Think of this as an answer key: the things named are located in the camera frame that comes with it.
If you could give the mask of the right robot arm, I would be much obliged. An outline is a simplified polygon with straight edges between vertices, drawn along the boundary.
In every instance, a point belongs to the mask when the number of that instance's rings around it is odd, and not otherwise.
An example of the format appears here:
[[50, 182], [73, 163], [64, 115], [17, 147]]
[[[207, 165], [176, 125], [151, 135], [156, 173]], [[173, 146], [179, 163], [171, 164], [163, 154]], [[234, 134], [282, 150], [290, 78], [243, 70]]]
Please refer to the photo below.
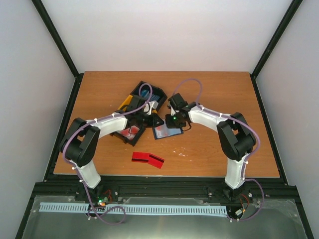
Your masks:
[[182, 128], [196, 123], [218, 133], [222, 151], [227, 157], [226, 186], [222, 193], [229, 200], [237, 197], [243, 190], [248, 158], [257, 143], [243, 115], [219, 113], [195, 102], [189, 104], [179, 93], [169, 98], [168, 108], [171, 110], [165, 116], [168, 128]]

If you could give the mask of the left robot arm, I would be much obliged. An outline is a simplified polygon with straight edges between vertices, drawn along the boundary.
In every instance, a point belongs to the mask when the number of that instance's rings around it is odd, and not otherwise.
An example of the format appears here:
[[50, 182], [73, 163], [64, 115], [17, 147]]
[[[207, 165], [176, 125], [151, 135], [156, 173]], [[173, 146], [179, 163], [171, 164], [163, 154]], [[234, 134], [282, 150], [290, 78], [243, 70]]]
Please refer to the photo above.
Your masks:
[[157, 101], [134, 95], [129, 104], [123, 105], [111, 115], [99, 119], [73, 120], [60, 143], [59, 151], [76, 171], [79, 181], [87, 187], [86, 194], [92, 200], [99, 200], [104, 194], [104, 188], [99, 185], [101, 176], [93, 162], [98, 140], [131, 126], [142, 128], [164, 124], [157, 114], [158, 105]]

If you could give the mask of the red black-stripe credit card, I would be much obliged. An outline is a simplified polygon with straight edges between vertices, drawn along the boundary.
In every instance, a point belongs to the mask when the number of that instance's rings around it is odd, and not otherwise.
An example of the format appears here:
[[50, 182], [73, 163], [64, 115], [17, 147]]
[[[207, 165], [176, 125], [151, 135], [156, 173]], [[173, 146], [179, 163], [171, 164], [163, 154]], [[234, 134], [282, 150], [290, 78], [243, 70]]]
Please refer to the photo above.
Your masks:
[[164, 159], [153, 154], [149, 154], [148, 164], [155, 168], [161, 169], [164, 164]]

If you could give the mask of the blue leather card holder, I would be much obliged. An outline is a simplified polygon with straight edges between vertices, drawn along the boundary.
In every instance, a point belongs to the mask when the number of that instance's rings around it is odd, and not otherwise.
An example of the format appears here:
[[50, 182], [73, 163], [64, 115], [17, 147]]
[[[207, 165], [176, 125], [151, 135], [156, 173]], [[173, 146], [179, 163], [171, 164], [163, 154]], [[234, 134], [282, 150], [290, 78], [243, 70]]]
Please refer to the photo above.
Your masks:
[[165, 124], [153, 128], [153, 134], [155, 140], [172, 137], [183, 134], [183, 130], [180, 128], [167, 128]]

